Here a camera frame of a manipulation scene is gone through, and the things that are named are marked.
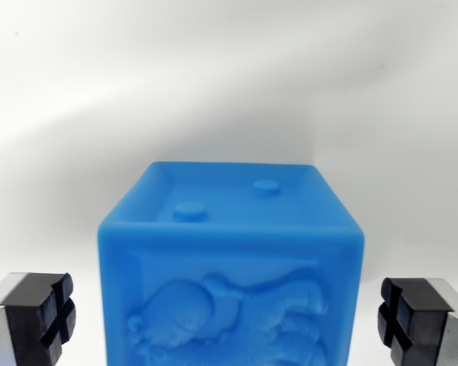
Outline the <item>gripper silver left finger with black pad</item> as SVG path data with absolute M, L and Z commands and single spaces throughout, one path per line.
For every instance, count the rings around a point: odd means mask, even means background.
M 0 281 L 0 365 L 55 365 L 76 325 L 70 274 L 12 272 Z

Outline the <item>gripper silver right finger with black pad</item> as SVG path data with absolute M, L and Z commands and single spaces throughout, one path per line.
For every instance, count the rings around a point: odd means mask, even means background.
M 458 365 L 458 292 L 442 278 L 385 278 L 378 331 L 401 366 Z

